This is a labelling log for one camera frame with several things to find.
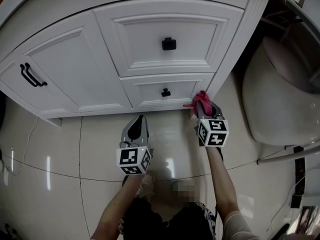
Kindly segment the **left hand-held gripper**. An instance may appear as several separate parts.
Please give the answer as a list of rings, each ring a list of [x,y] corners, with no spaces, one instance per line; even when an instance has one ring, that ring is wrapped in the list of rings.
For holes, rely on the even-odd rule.
[[[116,150],[116,165],[126,176],[146,174],[154,151],[148,137],[148,124],[143,115],[136,116],[124,127]]]

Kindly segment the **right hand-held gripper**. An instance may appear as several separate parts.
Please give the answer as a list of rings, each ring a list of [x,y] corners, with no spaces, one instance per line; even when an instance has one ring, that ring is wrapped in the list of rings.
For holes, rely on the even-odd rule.
[[[229,123],[223,116],[222,110],[213,101],[211,102],[211,116],[204,115],[203,105],[196,102],[196,117],[198,119],[195,127],[200,145],[205,147],[224,147],[230,133]]]

